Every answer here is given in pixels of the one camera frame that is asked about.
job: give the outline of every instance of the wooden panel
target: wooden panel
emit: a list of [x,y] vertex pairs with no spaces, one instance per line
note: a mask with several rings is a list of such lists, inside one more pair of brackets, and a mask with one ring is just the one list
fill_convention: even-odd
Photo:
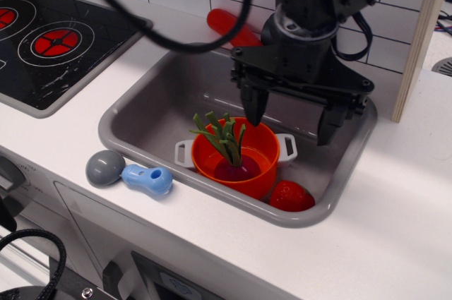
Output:
[[408,54],[402,83],[395,102],[392,121],[399,122],[405,105],[411,95],[424,63],[439,10],[444,0],[424,0],[417,20],[416,32],[413,36]]

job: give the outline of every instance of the red toy item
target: red toy item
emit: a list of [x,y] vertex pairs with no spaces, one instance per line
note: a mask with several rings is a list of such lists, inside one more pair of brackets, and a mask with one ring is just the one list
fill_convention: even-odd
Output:
[[[220,35],[228,33],[234,27],[236,21],[235,16],[219,8],[213,9],[207,15],[207,24]],[[242,28],[239,34],[230,41],[230,44],[234,47],[262,46],[262,42],[247,26]]]
[[270,197],[270,206],[286,212],[301,212],[315,204],[314,197],[305,187],[287,180],[279,182]]

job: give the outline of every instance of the toy stove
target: toy stove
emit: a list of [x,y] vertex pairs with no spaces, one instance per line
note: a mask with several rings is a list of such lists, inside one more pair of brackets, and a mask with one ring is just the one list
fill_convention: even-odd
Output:
[[0,102],[47,117],[139,37],[116,11],[84,1],[0,0]]

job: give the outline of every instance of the black cable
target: black cable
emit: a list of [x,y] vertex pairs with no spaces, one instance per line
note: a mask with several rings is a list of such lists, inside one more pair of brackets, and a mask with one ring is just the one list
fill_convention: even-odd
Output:
[[451,30],[450,30],[449,28],[447,28],[445,25],[443,25],[442,23],[440,23],[439,20],[436,22],[436,24],[437,24],[439,27],[441,27],[441,28],[444,30],[444,32],[446,32],[446,33],[449,34],[449,35],[452,35]]
[[171,49],[173,51],[196,54],[196,53],[205,53],[211,50],[214,50],[222,45],[228,43],[232,40],[244,27],[246,19],[249,14],[249,10],[251,8],[251,0],[243,0],[242,10],[240,15],[235,23],[234,27],[220,39],[208,43],[208,44],[182,44],[180,42],[171,40],[156,31],[147,28],[146,26],[142,26],[138,22],[138,19],[134,17],[132,14],[127,11],[117,0],[105,0],[112,8],[116,9],[120,14],[123,15],[127,20],[131,22],[131,24],[137,28],[140,32],[142,32],[146,37],[151,39],[153,42],[167,49]]
[[52,292],[55,290],[55,287],[60,280],[64,266],[66,265],[66,249],[64,248],[63,242],[57,237],[55,234],[50,233],[48,231],[42,229],[22,229],[17,232],[12,232],[11,234],[5,236],[0,240],[0,251],[9,243],[16,239],[24,238],[26,236],[38,236],[53,242],[58,248],[59,252],[59,262],[56,267],[55,273],[50,278],[49,283],[42,289],[40,295],[37,296],[37,300],[48,300],[48,298],[52,295]]
[[445,11],[440,11],[440,12],[443,13],[443,15],[439,14],[438,20],[452,20],[452,16],[449,15],[447,12],[445,12]]
[[338,50],[338,42],[336,39],[336,36],[331,40],[331,46],[333,47],[334,52],[337,56],[339,56],[342,60],[346,61],[356,61],[360,60],[363,56],[365,56],[369,50],[370,46],[372,45],[372,29],[370,28],[369,24],[367,23],[366,19],[364,19],[364,16],[362,16],[361,12],[357,12],[353,14],[353,20],[355,20],[356,24],[358,24],[358,27],[362,30],[364,33],[364,36],[366,37],[367,46],[362,51],[355,53],[355,54],[345,54]]

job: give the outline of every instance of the white countertop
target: white countertop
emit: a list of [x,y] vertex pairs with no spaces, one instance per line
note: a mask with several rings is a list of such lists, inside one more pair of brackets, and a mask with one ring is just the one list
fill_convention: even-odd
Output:
[[[216,37],[204,19],[136,0],[127,4],[178,40]],[[379,120],[343,196],[324,221],[286,229],[177,181],[162,200],[144,198],[122,183],[98,189],[87,182],[86,162],[105,148],[97,135],[101,116],[165,53],[139,40],[46,119],[0,105],[0,145],[91,198],[113,203],[300,299],[451,298],[452,78],[423,71],[395,124],[390,115],[401,76],[366,68],[363,75],[376,83],[371,98]]]

